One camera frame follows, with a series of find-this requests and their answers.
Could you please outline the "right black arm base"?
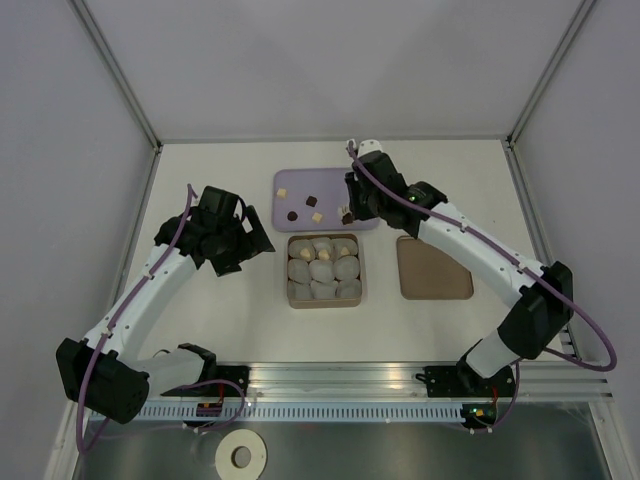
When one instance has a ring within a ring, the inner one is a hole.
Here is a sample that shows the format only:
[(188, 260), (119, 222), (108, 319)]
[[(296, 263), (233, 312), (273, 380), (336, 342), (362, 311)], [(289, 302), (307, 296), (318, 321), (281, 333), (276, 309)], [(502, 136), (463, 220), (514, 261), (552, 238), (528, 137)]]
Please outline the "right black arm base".
[(414, 378), (425, 386), (429, 398), (510, 398), (516, 387), (510, 367), (504, 367), (494, 376), (484, 379), (455, 365), (432, 365), (425, 366)]

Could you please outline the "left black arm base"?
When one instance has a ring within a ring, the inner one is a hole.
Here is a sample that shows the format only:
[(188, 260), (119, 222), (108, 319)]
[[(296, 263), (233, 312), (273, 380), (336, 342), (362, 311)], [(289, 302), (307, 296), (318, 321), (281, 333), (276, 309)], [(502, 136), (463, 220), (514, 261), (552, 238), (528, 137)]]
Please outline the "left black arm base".
[(199, 398), (197, 417), (238, 417), (247, 406), (249, 371), (247, 366), (218, 366), (202, 373), (194, 383), (179, 386), (177, 395)]

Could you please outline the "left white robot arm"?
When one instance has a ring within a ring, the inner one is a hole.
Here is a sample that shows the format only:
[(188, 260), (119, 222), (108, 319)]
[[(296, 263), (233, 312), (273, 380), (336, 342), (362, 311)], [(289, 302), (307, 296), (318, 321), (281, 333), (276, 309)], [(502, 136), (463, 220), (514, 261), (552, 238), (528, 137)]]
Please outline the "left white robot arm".
[(261, 253), (272, 253), (254, 206), (207, 186), (187, 191), (182, 214), (166, 220), (133, 283), (82, 339), (64, 339), (56, 361), (67, 398), (126, 424), (147, 399), (162, 394), (216, 395), (225, 384), (215, 353), (193, 343), (148, 359), (139, 352), (173, 296), (205, 264), (223, 277)]

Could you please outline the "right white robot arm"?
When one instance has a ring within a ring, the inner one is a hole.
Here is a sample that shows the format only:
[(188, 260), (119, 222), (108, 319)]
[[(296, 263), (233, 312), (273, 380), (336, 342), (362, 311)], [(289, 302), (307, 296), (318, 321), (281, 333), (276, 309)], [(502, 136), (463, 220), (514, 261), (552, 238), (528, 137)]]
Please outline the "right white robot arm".
[(431, 184), (407, 184), (379, 141), (351, 140), (346, 150), (353, 161), (345, 183), (354, 219), (379, 218), (442, 251), (479, 276), (509, 309), (500, 325), (458, 360), (459, 388), (478, 395), (505, 368), (537, 358), (574, 314), (571, 270), (561, 262), (545, 266), (508, 248)]

